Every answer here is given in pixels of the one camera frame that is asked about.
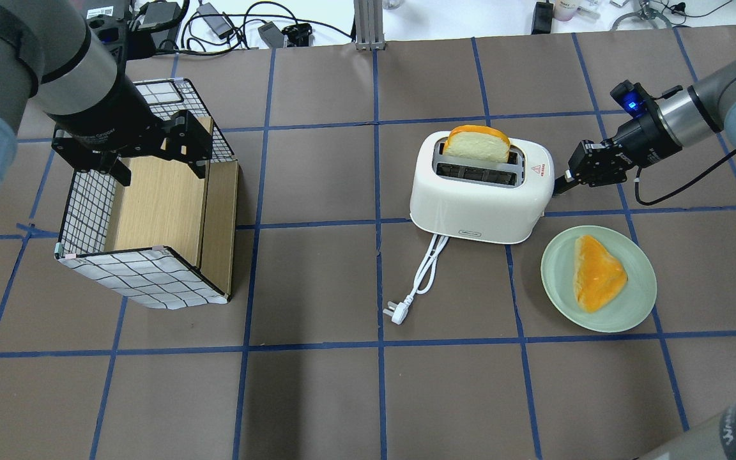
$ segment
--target bread slice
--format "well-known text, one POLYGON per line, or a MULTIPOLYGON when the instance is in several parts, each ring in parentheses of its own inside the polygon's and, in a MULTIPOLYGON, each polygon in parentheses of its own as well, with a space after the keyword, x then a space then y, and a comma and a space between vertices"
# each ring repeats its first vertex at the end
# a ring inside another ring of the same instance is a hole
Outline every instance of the bread slice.
POLYGON ((444 155, 506 163, 510 140, 502 131, 487 126, 464 125, 450 131, 444 155))
POLYGON ((621 261, 591 235, 575 241, 575 298, 585 312, 596 312, 626 286, 621 261))

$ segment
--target white power cord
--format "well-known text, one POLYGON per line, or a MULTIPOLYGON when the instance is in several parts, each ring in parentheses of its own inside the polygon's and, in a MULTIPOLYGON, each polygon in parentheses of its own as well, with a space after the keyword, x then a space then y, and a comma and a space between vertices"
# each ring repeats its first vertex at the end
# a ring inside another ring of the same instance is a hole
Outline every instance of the white power cord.
POLYGON ((401 324, 405 321, 405 317, 408 315, 408 308, 411 307, 411 303, 414 301, 414 295, 424 294, 430 291, 430 286, 433 285, 433 277, 436 276, 436 261, 439 257, 439 253, 445 248, 449 236, 433 234, 433 238, 430 239, 430 246, 427 248, 427 253, 422 259, 420 268, 417 270, 417 276, 414 277, 414 288, 411 294, 408 294, 405 300, 400 303, 388 302, 388 308, 383 309, 383 313, 391 317, 391 321, 394 324, 401 324), (430 271, 430 279, 427 280, 427 285, 420 289, 422 280, 426 273, 430 271))

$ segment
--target sticker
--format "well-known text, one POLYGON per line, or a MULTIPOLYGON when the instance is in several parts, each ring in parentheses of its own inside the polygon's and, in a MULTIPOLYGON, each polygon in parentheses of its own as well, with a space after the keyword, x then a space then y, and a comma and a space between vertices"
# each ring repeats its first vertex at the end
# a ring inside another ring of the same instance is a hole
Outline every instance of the sticker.
POLYGON ((114 11, 115 11, 115 6, 104 6, 104 8, 93 8, 91 10, 87 10, 87 19, 90 19, 91 17, 96 17, 97 15, 107 15, 108 17, 111 17, 114 11))

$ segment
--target wooden board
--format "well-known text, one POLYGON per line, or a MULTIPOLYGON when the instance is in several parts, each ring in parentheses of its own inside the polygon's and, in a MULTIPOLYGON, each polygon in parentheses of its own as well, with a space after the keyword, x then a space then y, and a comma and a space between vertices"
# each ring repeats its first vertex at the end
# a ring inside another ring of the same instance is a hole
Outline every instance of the wooden board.
MULTIPOLYGON (((208 131, 212 119, 201 119, 208 131)), ((105 249, 166 245, 195 267, 201 265, 207 181, 179 161, 139 157, 126 161, 130 187, 118 185, 105 249)), ((207 175, 210 173, 207 164, 207 175)))
POLYGON ((237 161, 212 163, 207 175, 201 273, 227 294, 231 294, 238 169, 237 161))

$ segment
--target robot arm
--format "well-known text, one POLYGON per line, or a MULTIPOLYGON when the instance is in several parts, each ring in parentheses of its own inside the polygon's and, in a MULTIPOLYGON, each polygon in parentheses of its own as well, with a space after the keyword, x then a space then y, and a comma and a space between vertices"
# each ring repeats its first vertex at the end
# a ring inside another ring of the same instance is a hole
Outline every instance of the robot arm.
POLYGON ((622 183, 626 171, 645 168, 725 128, 736 146, 736 61, 683 90, 651 97, 625 81, 610 95, 632 116, 610 139, 581 141, 569 169, 555 181, 555 195, 580 184, 622 183))
POLYGON ((85 21, 67 0, 0 0, 0 184, 33 96, 56 122, 53 148, 78 171, 96 169, 129 185, 119 157, 154 155, 203 177, 211 134, 189 111, 155 116, 123 72, 126 60, 154 53, 149 34, 122 17, 85 21))

